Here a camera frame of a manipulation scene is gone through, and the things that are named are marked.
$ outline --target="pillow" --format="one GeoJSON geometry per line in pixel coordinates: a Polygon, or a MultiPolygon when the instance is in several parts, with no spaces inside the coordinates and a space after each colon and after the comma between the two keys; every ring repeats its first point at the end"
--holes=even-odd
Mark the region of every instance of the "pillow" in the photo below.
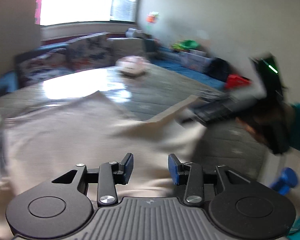
{"type": "Polygon", "coordinates": [[[96,33],[68,41],[67,59],[73,70],[111,66],[108,33],[96,33]]]}
{"type": "Polygon", "coordinates": [[[27,73],[24,76],[24,83],[26,86],[37,84],[41,81],[45,81],[51,78],[67,75],[73,73],[72,70],[66,67],[43,67],[40,70],[34,70],[30,73],[27,73]]]}
{"type": "Polygon", "coordinates": [[[112,51],[112,62],[126,56],[146,56],[143,40],[137,38],[109,38],[112,51]]]}
{"type": "Polygon", "coordinates": [[[59,67],[66,65],[66,49],[53,49],[43,55],[31,58],[19,64],[21,74],[27,75],[34,70],[46,67],[59,67]]]}

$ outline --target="window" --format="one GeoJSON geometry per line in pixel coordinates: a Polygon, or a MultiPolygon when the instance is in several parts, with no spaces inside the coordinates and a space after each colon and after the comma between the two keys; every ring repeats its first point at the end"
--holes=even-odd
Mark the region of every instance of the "window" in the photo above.
{"type": "Polygon", "coordinates": [[[134,22],[137,0],[37,0],[35,23],[134,22]]]}

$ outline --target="green light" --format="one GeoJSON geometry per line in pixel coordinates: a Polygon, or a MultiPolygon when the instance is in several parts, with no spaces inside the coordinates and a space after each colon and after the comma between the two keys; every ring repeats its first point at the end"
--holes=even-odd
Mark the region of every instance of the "green light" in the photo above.
{"type": "Polygon", "coordinates": [[[268,65],[274,72],[278,73],[271,65],[268,65]]]}

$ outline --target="silver screw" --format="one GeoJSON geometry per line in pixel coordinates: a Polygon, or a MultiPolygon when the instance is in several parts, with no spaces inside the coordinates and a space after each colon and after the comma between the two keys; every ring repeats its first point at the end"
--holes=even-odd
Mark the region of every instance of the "silver screw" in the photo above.
{"type": "Polygon", "coordinates": [[[115,201],[115,198],[114,196],[106,195],[106,196],[102,196],[99,200],[102,203],[110,204],[115,201]]]}
{"type": "Polygon", "coordinates": [[[200,196],[189,196],[186,198],[186,201],[189,202],[189,203],[199,203],[202,201],[202,197],[200,196]]]}

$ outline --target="white wall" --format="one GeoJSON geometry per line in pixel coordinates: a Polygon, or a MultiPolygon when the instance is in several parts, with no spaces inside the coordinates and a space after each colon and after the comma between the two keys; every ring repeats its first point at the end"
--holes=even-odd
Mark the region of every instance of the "white wall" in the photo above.
{"type": "Polygon", "coordinates": [[[0,0],[0,76],[13,70],[13,57],[40,46],[35,0],[0,0]]]}
{"type": "Polygon", "coordinates": [[[300,0],[141,0],[138,24],[160,14],[151,34],[164,45],[208,34],[211,51],[251,75],[248,56],[277,58],[288,99],[300,102],[300,0]]]}

